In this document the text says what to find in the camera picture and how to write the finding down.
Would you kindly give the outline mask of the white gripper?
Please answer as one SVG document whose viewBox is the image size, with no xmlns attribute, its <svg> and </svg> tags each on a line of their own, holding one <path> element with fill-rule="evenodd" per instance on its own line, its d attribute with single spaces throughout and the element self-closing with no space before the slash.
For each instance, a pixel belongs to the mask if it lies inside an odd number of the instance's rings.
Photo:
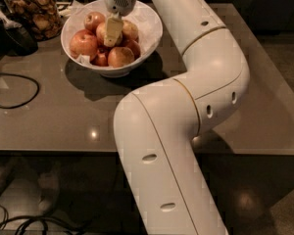
<svg viewBox="0 0 294 235">
<path fill-rule="evenodd" d="M 122 17 L 129 15 L 137 0 L 105 0 L 107 10 L 112 13 L 105 21 L 104 45 L 116 46 L 122 39 Z"/>
</svg>

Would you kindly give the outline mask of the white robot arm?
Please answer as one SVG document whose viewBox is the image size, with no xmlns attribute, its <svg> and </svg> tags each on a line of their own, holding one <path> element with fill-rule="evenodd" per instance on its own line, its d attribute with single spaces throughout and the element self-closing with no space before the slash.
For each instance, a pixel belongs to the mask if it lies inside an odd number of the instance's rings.
<svg viewBox="0 0 294 235">
<path fill-rule="evenodd" d="M 136 0 L 106 0 L 125 16 Z M 122 167 L 150 235 L 228 235 L 192 141 L 238 108 L 245 56 L 204 0 L 152 0 L 186 71 L 126 95 L 114 116 Z"/>
</svg>

